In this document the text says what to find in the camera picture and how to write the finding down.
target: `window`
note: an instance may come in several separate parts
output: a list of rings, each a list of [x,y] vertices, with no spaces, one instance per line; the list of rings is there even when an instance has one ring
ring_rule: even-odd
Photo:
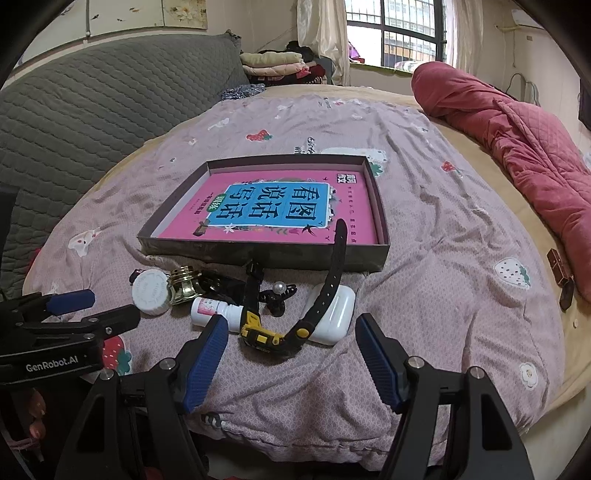
[[[443,0],[345,0],[345,7],[349,41],[366,64],[407,70],[409,60],[445,61]]]

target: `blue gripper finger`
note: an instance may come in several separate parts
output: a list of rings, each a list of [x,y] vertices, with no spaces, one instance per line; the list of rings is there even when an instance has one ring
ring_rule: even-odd
[[[92,290],[86,289],[53,295],[47,301],[45,308],[52,315],[64,315],[65,313],[89,309],[94,304],[95,294]]]
[[[402,360],[392,360],[399,357],[400,352],[396,352],[398,355],[390,352],[389,358],[388,343],[395,343],[391,346],[399,347],[405,354],[404,350],[397,341],[385,337],[374,318],[367,313],[357,319],[355,339],[380,399],[396,410],[408,398],[408,385]]]
[[[185,382],[185,394],[182,401],[183,410],[192,412],[205,401],[205,396],[211,385],[226,345],[228,344],[228,321],[221,315],[214,315],[201,334],[207,335],[205,342],[193,366],[190,367]],[[203,340],[199,337],[193,342]]]

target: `white curtain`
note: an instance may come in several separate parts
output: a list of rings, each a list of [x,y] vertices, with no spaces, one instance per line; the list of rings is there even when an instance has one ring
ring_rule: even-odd
[[[484,20],[482,0],[446,0],[447,63],[476,75]]]
[[[350,84],[344,0],[298,0],[297,38],[302,47],[332,60],[334,84]]]

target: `screw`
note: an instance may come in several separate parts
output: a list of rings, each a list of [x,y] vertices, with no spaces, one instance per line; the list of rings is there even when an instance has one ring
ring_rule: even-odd
[[[408,364],[413,368],[423,368],[425,366],[425,360],[419,356],[412,356],[408,359]]]
[[[160,361],[158,366],[160,366],[162,370],[172,370],[176,366],[176,364],[177,363],[174,360],[174,358],[165,358],[164,360]]]
[[[480,380],[486,377],[486,372],[480,367],[472,367],[470,369],[470,375]]]
[[[111,378],[113,378],[114,375],[115,372],[113,372],[110,368],[104,368],[100,371],[99,376],[101,380],[110,380]]]

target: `red quilted blanket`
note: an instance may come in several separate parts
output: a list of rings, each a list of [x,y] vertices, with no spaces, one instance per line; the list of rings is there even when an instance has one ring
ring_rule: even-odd
[[[412,86],[427,115],[492,152],[562,240],[577,288],[591,301],[591,173],[560,120],[441,62],[419,66]]]

